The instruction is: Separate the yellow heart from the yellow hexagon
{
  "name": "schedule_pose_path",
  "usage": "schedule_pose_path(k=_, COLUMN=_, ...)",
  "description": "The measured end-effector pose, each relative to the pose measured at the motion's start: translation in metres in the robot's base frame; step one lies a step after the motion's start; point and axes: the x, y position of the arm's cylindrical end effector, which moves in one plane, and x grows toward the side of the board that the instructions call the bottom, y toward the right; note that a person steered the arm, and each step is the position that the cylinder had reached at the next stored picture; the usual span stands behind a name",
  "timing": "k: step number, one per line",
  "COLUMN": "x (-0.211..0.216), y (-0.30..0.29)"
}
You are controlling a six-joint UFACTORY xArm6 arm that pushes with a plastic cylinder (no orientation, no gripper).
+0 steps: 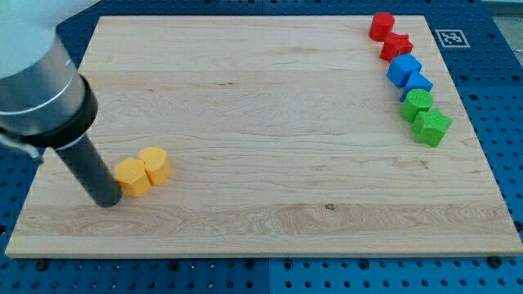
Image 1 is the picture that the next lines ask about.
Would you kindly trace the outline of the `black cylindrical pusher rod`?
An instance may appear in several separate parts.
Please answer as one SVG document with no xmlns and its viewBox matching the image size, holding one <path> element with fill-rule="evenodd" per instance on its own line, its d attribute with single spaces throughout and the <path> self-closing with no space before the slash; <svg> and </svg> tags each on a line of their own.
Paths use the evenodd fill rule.
<svg viewBox="0 0 523 294">
<path fill-rule="evenodd" d="M 86 134 L 55 149 L 74 177 L 99 207 L 113 207 L 122 191 Z"/>
</svg>

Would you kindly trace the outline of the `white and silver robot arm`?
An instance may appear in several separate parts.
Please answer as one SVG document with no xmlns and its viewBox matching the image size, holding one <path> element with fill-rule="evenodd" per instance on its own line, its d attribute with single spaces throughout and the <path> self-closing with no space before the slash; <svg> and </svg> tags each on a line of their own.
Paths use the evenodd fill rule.
<svg viewBox="0 0 523 294">
<path fill-rule="evenodd" d="M 112 207 L 121 189 L 87 137 L 98 104 L 57 26 L 93 0 L 1 3 L 1 144 L 43 162 L 52 148 L 93 201 Z"/>
</svg>

